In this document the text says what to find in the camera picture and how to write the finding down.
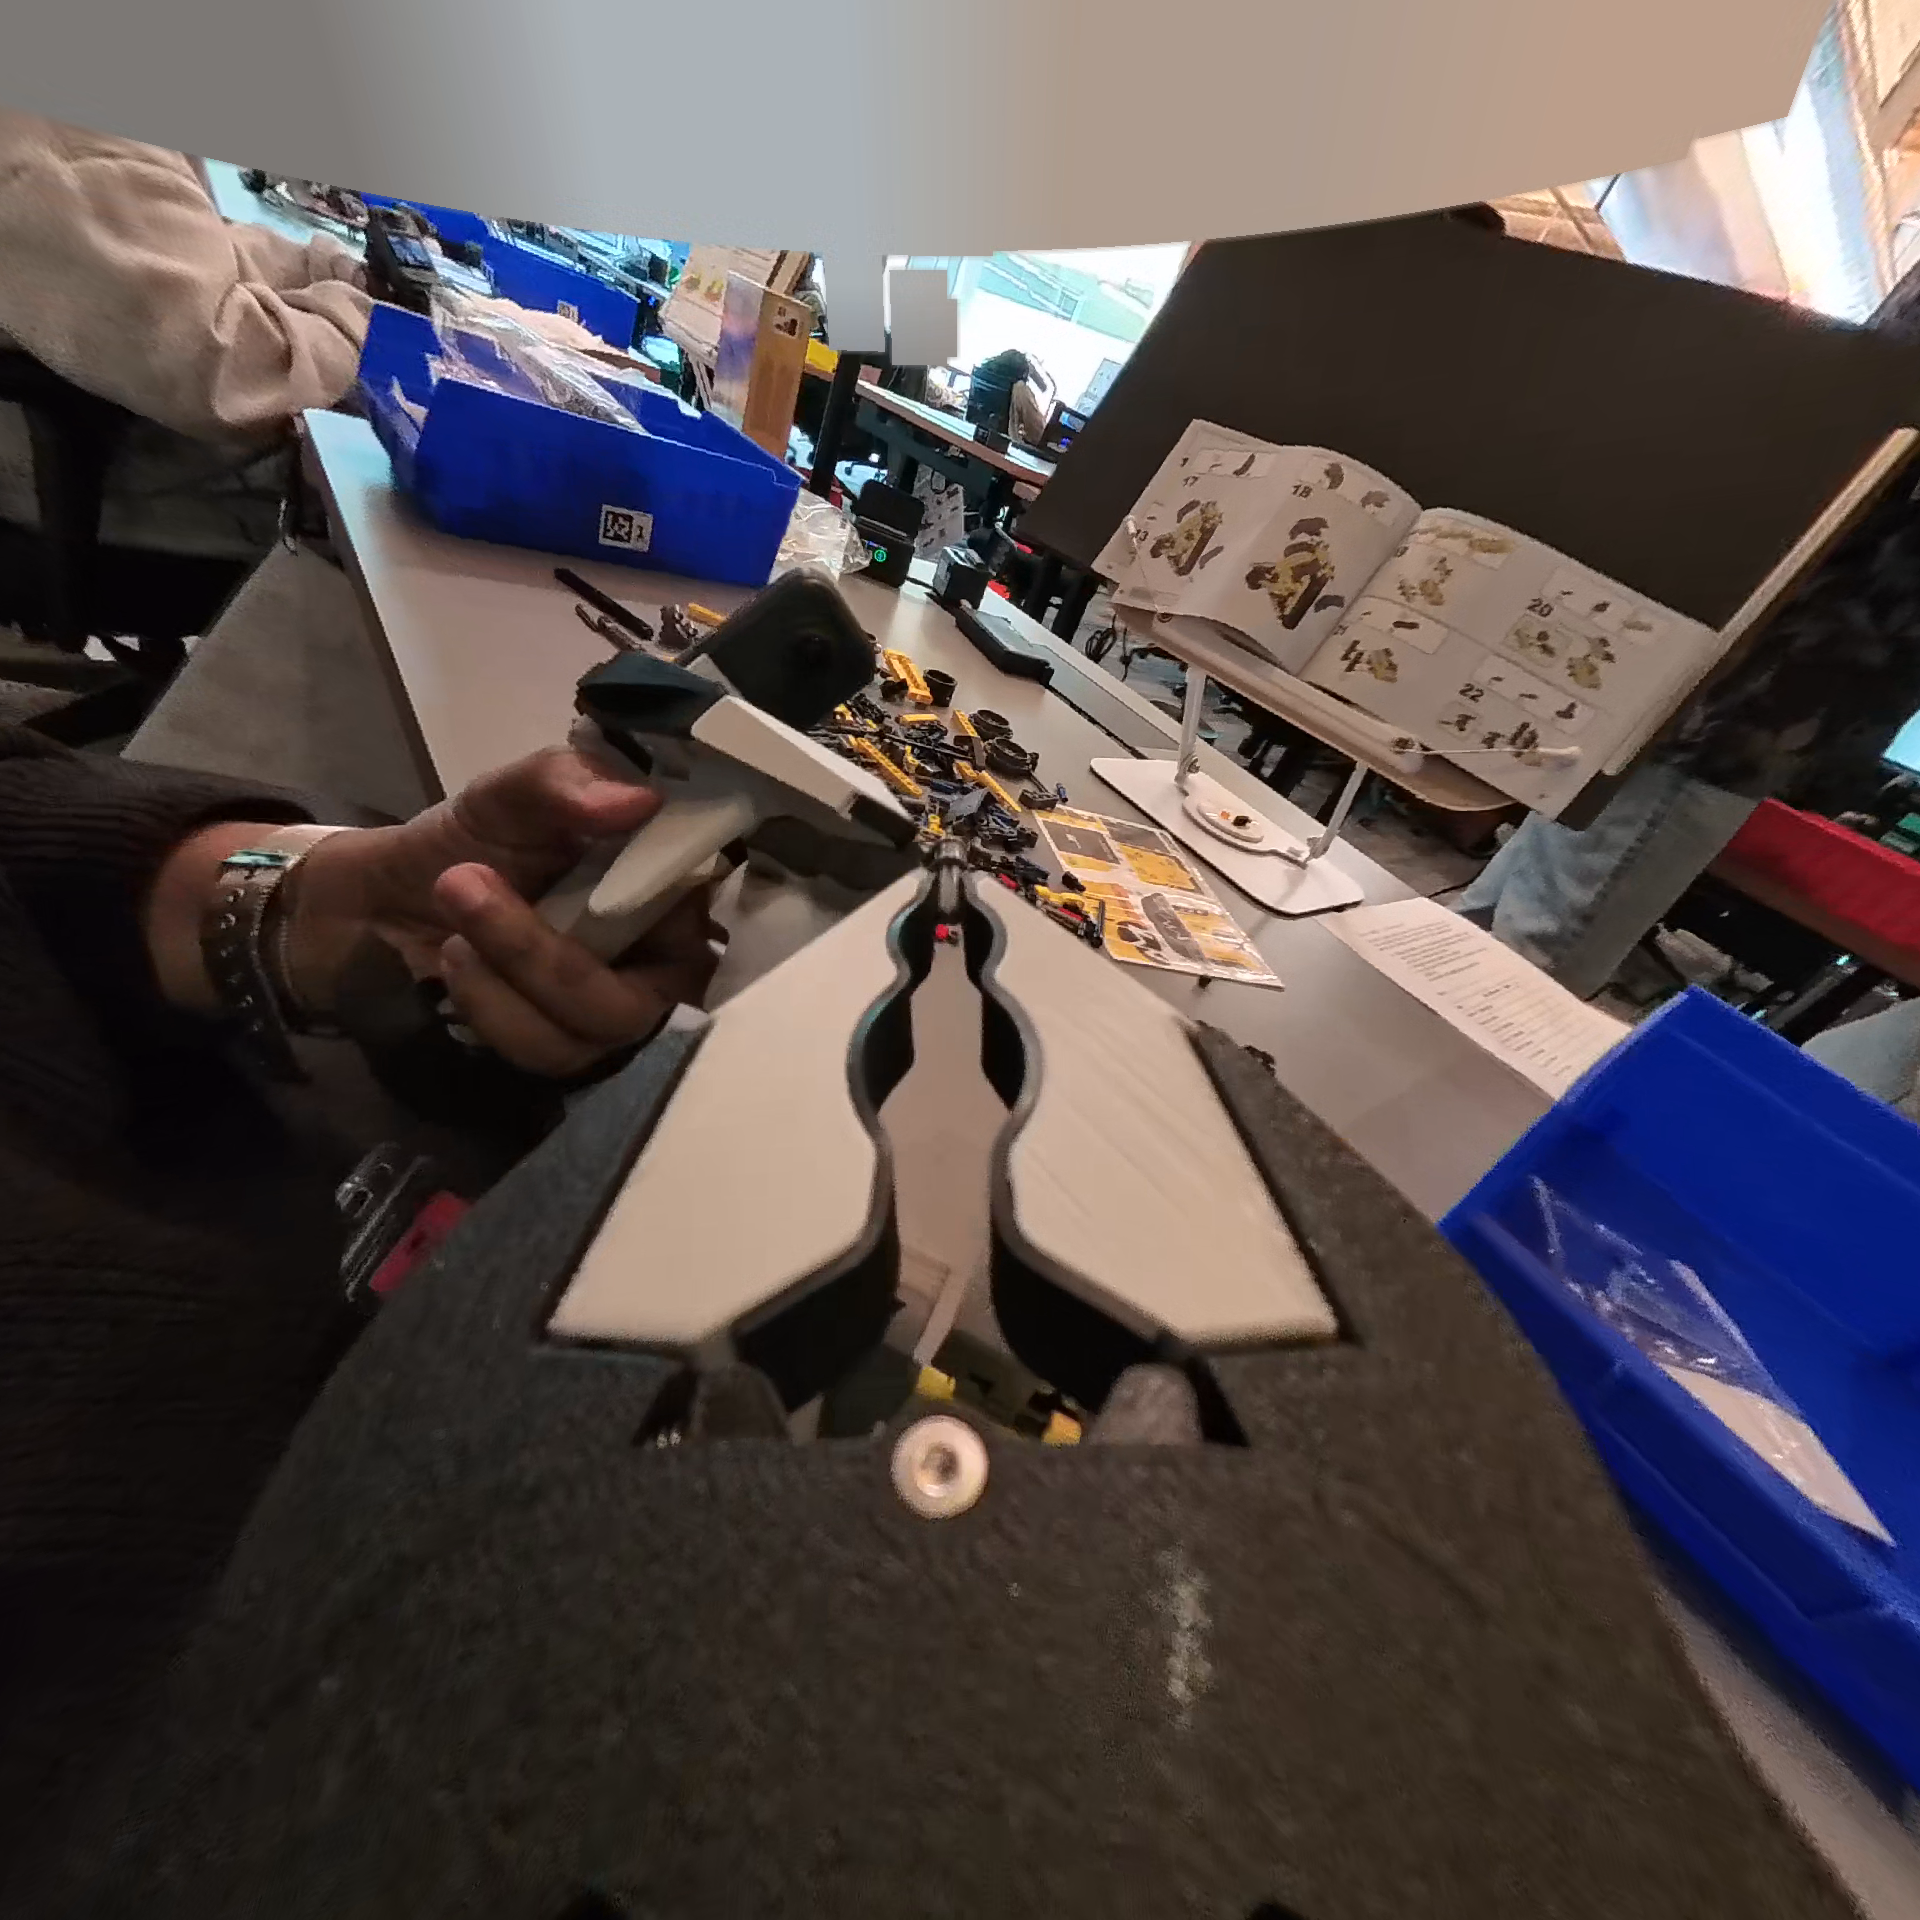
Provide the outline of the blue plastic storage bin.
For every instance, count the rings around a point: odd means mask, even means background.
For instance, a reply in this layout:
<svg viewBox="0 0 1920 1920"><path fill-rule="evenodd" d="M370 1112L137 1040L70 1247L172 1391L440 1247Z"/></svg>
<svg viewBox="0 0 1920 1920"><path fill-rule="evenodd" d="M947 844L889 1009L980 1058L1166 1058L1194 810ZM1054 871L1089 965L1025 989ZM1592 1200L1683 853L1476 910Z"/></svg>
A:
<svg viewBox="0 0 1920 1920"><path fill-rule="evenodd" d="M773 576L798 472L660 383L596 376L622 420L596 420L472 339L481 376L424 314L378 304L357 404L396 494L449 537L752 585Z"/></svg>
<svg viewBox="0 0 1920 1920"><path fill-rule="evenodd" d="M1898 1777L1920 1779L1920 1139L1695 994L1626 1036L1442 1217L1597 1443L1621 1501ZM1820 1515L1542 1264L1528 1182L1690 1264L1893 1546Z"/></svg>
<svg viewBox="0 0 1920 1920"><path fill-rule="evenodd" d="M486 267L493 294L533 314L559 314L609 349L642 339L642 304L604 274L609 255L586 248L573 229L488 223Z"/></svg>

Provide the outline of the person's torso in dark sweater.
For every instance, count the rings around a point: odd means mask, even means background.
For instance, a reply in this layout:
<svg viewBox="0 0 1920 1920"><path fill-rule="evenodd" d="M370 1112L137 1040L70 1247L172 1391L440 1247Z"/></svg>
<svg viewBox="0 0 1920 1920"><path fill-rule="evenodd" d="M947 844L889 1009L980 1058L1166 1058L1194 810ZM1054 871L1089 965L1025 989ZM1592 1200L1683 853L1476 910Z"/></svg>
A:
<svg viewBox="0 0 1920 1920"><path fill-rule="evenodd" d="M4 1058L0 1854L61 1847L349 1345L370 1131L222 1058Z"/></svg>

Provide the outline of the red and yellow covered table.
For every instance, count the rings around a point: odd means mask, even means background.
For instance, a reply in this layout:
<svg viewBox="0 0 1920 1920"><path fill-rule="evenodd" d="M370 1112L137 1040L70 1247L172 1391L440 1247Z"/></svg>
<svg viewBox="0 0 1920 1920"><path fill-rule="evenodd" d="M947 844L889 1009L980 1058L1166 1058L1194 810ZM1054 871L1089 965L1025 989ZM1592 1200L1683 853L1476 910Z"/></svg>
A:
<svg viewBox="0 0 1920 1920"><path fill-rule="evenodd" d="M1920 989L1915 857L1805 810L1760 801L1708 875L1898 989Z"/></svg>

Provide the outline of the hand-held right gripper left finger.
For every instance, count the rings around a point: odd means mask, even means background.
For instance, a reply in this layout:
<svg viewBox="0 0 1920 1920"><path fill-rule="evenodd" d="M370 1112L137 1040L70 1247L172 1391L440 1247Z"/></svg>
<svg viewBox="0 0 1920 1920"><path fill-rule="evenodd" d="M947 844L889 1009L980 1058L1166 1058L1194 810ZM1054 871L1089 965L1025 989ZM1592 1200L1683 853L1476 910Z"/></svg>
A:
<svg viewBox="0 0 1920 1920"><path fill-rule="evenodd" d="M932 879L903 875L694 1040L546 1335L694 1368L752 1365L823 1397L893 1314L883 1096L914 1062Z"/></svg>

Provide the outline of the person's left hand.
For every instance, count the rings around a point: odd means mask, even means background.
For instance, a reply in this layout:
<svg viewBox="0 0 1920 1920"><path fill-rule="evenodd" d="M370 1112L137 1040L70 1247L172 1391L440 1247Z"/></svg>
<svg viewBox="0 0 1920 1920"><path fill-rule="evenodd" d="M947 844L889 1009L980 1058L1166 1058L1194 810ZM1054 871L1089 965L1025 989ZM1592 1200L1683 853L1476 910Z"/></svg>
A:
<svg viewBox="0 0 1920 1920"><path fill-rule="evenodd" d="M726 948L710 896L675 898L620 965L541 919L541 896L660 799L573 745L472 778L403 828L349 828L295 871L279 979L302 1009L349 1019L390 951L440 980L454 1019L513 1071L574 1078L696 1006Z"/></svg>

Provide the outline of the yellow toy brick vehicle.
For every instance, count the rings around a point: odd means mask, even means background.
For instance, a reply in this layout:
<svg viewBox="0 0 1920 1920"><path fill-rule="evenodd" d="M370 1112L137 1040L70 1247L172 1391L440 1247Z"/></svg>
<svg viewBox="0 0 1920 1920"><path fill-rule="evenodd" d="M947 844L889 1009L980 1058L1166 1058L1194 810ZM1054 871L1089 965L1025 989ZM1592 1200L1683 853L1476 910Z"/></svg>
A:
<svg viewBox="0 0 1920 1920"><path fill-rule="evenodd" d="M980 1428L1045 1447L1077 1447L1089 1434L1089 1412L1016 1353L947 1331L932 1361L900 1353L893 1345L868 1349L823 1391L816 1436L870 1436L903 1412L968 1412Z"/></svg>

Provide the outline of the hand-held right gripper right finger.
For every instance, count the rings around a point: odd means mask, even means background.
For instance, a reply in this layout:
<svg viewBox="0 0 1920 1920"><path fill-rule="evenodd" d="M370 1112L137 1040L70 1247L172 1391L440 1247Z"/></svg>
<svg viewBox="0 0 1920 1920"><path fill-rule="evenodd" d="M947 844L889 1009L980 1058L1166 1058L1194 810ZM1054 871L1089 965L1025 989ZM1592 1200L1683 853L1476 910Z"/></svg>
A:
<svg viewBox="0 0 1920 1920"><path fill-rule="evenodd" d="M991 1146L991 1309L1067 1402L1135 1365L1211 1368L1342 1338L1211 1030L996 879L960 887Z"/></svg>

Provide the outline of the person's left forearm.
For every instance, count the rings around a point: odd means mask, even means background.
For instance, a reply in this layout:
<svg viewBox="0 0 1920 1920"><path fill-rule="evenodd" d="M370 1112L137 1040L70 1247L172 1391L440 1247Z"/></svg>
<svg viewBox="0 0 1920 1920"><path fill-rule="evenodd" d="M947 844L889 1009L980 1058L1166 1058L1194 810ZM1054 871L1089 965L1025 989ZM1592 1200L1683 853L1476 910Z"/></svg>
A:
<svg viewBox="0 0 1920 1920"><path fill-rule="evenodd" d="M311 822L273 782L78 757L0 732L0 1119L4 1152L182 1163L187 1139L273 1128L216 1015L164 1002L143 904L216 822Z"/></svg>

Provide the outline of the crumpled clear plastic bag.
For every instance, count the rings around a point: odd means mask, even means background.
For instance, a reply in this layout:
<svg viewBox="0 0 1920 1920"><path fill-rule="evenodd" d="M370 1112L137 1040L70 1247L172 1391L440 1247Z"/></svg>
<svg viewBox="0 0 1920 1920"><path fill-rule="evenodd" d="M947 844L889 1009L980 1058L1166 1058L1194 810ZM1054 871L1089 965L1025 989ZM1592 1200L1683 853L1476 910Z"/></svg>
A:
<svg viewBox="0 0 1920 1920"><path fill-rule="evenodd" d="M859 526L823 494L798 494L770 579L816 572L827 579L870 572Z"/></svg>

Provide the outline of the white book stand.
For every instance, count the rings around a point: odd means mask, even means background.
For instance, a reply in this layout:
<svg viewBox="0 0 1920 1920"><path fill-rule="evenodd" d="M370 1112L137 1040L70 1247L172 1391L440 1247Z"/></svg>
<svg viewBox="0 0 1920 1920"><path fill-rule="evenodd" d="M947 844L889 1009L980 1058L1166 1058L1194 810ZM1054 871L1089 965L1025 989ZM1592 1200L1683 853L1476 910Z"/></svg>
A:
<svg viewBox="0 0 1920 1920"><path fill-rule="evenodd" d="M1112 597L1117 622L1184 662L1184 709L1177 760L1091 760L1091 778L1141 810L1166 838L1215 865L1233 890L1282 919L1361 904L1365 890L1328 865L1328 845L1365 789L1365 775L1417 775L1430 749L1423 734L1342 706L1328 693L1282 674L1244 641L1218 632L1194 614L1166 614ZM1229 782L1204 775L1199 728L1211 684L1233 686L1270 718L1327 734L1351 757L1351 778L1337 795L1328 822L1302 810L1262 812Z"/></svg>

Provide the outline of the brown cardboard box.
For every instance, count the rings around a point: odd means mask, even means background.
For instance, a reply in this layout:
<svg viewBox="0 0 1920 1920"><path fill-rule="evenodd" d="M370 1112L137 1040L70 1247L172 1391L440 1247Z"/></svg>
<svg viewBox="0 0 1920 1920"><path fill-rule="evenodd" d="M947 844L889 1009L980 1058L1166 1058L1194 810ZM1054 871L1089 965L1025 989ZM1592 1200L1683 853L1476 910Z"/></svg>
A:
<svg viewBox="0 0 1920 1920"><path fill-rule="evenodd" d="M746 274L726 280L710 413L753 442L773 463L788 458L808 339L808 301L778 294Z"/></svg>

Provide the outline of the printed paper sheet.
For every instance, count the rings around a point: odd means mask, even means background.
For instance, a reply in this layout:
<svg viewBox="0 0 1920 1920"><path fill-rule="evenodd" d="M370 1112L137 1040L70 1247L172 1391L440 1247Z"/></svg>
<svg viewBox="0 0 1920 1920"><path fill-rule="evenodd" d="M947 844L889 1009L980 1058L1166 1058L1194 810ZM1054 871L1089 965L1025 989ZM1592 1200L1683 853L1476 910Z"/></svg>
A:
<svg viewBox="0 0 1920 1920"><path fill-rule="evenodd" d="M1628 1036L1453 904L1351 904L1327 928L1546 1102Z"/></svg>

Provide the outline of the pile of toy brick pieces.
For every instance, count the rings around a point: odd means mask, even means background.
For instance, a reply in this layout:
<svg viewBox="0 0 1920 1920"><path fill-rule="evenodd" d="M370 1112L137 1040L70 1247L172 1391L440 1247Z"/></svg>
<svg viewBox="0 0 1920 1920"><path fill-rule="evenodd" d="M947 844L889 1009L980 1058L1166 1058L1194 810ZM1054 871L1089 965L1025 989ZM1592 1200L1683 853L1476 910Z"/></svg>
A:
<svg viewBox="0 0 1920 1920"><path fill-rule="evenodd" d="M660 607L662 657L680 657L694 645L710 641L723 619L726 614L696 607ZM1091 913L1077 904L1077 887L1050 887L1045 865L1025 857L1035 845L1025 828L1032 799L1007 782L1013 767L996 767L996 749L1013 745L1013 734L976 732L968 718L947 709L947 693L938 697L932 676L903 653L874 649L870 686L840 700L816 740L868 765L909 810L923 857L954 832L968 844L970 871L996 875L1089 940Z"/></svg>

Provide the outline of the black power adapter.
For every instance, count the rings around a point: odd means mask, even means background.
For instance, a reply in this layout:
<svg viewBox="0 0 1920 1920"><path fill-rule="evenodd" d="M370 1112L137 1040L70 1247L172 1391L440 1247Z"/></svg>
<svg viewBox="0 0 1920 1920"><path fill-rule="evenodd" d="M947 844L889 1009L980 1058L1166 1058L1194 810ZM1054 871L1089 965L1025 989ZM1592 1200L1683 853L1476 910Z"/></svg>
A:
<svg viewBox="0 0 1920 1920"><path fill-rule="evenodd" d="M1035 649L1016 622L1001 614L989 614L976 607L954 610L954 628L1001 674L1016 684L1054 684L1054 662L1045 649Z"/></svg>

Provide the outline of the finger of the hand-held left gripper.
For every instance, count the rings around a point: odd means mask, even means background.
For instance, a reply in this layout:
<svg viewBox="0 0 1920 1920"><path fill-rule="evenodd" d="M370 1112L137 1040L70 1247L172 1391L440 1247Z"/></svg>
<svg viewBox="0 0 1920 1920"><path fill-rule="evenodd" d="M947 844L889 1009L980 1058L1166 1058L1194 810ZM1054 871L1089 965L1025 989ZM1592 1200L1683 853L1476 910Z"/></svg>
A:
<svg viewBox="0 0 1920 1920"><path fill-rule="evenodd" d="M923 871L920 838L909 832L903 845L840 832L840 828L812 828L812 822L760 822L731 853L753 871L753 875L782 875L808 890L837 890L837 896L882 896L903 875Z"/></svg>
<svg viewBox="0 0 1920 1920"><path fill-rule="evenodd" d="M666 812L723 822L726 838L752 838L770 822L798 822L827 838L914 838L909 810L868 767L770 709L714 697L708 706L642 722L648 782Z"/></svg>

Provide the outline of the black charger with green light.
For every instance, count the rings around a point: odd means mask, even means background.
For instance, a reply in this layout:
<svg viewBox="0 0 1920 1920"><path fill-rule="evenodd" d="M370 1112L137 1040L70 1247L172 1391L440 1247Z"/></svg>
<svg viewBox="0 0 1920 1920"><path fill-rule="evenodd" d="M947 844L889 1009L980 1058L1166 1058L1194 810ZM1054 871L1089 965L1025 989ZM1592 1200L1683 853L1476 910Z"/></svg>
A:
<svg viewBox="0 0 1920 1920"><path fill-rule="evenodd" d="M883 590L909 579L923 537L923 500L883 480L868 480L852 500L852 526L868 547L868 576Z"/></svg>

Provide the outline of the dark office chair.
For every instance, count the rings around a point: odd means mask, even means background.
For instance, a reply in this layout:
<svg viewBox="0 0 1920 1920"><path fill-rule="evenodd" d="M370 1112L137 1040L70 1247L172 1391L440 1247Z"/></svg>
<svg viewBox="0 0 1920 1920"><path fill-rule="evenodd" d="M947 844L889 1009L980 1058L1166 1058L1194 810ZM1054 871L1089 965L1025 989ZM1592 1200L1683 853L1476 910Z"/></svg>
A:
<svg viewBox="0 0 1920 1920"><path fill-rule="evenodd" d="M180 674L187 614L206 614L222 561L131 547L108 566L110 602L139 614L137 628L91 628L108 472L131 431L131 413L97 396L23 349L0 354L0 396L20 408L35 457L38 508L38 607L56 649L81 653L104 641L137 676Z"/></svg>

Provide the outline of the metal clip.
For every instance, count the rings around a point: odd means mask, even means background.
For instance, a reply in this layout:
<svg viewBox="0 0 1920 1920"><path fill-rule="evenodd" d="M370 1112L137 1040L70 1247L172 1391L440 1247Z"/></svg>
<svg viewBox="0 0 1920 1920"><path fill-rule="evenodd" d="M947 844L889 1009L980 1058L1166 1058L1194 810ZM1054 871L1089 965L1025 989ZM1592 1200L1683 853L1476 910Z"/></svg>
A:
<svg viewBox="0 0 1920 1920"><path fill-rule="evenodd" d="M339 1287L355 1309L378 1309L471 1212L436 1157L371 1146L336 1188L344 1217Z"/></svg>

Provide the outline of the open instruction booklet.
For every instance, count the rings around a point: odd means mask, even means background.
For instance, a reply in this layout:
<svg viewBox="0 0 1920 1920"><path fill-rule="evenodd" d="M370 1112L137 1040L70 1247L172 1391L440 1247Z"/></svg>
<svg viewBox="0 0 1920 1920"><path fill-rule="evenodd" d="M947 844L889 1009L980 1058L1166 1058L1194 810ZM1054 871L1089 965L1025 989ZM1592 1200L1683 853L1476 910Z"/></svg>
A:
<svg viewBox="0 0 1920 1920"><path fill-rule="evenodd" d="M1716 657L1716 628L1379 471L1189 420L1091 572L1559 819Z"/></svg>

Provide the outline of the yellow sticker sheet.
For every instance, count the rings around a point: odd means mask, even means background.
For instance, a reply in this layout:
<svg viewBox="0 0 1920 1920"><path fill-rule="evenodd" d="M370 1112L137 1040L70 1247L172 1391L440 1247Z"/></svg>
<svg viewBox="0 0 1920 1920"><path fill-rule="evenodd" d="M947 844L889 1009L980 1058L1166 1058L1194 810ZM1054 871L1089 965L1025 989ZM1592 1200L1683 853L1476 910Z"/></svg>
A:
<svg viewBox="0 0 1920 1920"><path fill-rule="evenodd" d="M1282 994L1270 965L1160 828L1077 810L1045 810L1032 828L1077 887L1112 965Z"/></svg>

